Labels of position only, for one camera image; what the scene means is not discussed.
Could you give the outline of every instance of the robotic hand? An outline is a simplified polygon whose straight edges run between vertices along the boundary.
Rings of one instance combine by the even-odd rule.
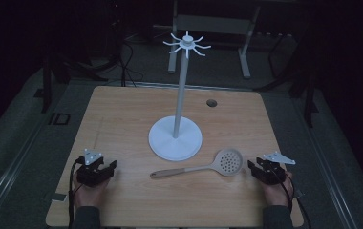
[[[89,187],[95,187],[104,180],[114,175],[114,170],[117,167],[117,161],[113,161],[109,167],[99,170],[98,167],[104,164],[103,157],[100,157],[93,163],[87,165],[85,158],[79,158],[82,166],[77,170],[77,181]]]
[[[247,167],[251,170],[251,174],[264,184],[279,184],[286,180],[286,171],[280,167],[280,163],[263,160],[259,157],[256,158],[256,162],[262,166],[262,169],[256,167],[250,160],[247,161]]]

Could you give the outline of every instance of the gray carpet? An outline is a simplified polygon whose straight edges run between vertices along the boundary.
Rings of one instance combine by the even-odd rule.
[[[253,75],[249,80],[241,77],[235,50],[215,47],[203,51],[207,57],[193,55],[187,84],[240,90],[263,86],[273,80],[265,52],[265,47],[270,47],[273,41],[262,36],[253,40],[252,52],[247,55]],[[274,56],[277,72],[289,56],[289,49],[285,52],[284,48],[290,47],[290,42],[287,40]],[[143,73],[142,82],[177,84],[179,74],[166,72],[167,47],[159,43],[132,44],[132,47],[134,54],[129,68]],[[129,54],[125,48],[124,59]],[[117,86],[120,73],[121,68],[115,68],[102,76],[111,79],[108,85]],[[129,73],[134,80],[139,78],[138,73]],[[0,177],[14,157],[25,151],[22,146],[30,146],[19,176],[1,199],[0,228],[46,227],[51,196],[93,88],[106,84],[74,78],[67,88],[54,85],[54,104],[48,114],[40,114],[41,101],[32,98],[40,82],[40,74],[34,75],[0,120]],[[312,115],[314,128],[308,128],[302,118],[304,99],[289,98],[289,85],[262,93],[262,97],[282,153],[297,161],[297,165],[288,169],[294,173],[296,187],[305,193],[301,201],[312,228],[363,228],[363,175],[346,138],[319,92],[314,98],[319,113]],[[52,112],[71,115],[69,124],[48,125]],[[40,131],[34,131],[37,125]],[[347,209],[341,209],[343,202]],[[347,210],[351,214],[343,217]]]

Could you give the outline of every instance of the table surface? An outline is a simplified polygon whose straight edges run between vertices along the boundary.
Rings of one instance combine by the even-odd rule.
[[[105,164],[117,161],[101,207],[101,224],[129,227],[250,227],[262,225],[266,206],[259,182],[246,161],[279,151],[262,97],[257,93],[186,90],[182,116],[203,134],[199,152],[181,162],[159,158],[148,134],[159,119],[174,115],[177,89],[96,87],[56,192],[69,190],[71,166],[84,149],[103,153]],[[218,105],[208,107],[214,99]],[[223,177],[205,170],[152,179],[157,170],[210,164],[224,148],[244,158],[244,169]],[[295,226],[304,220],[294,201]],[[46,217],[50,226],[68,225],[68,202],[53,201]]]

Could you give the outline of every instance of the black mounting hole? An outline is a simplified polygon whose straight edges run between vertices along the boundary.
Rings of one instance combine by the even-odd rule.
[[[208,107],[216,107],[217,101],[215,101],[214,99],[208,99],[206,104],[208,105]]]

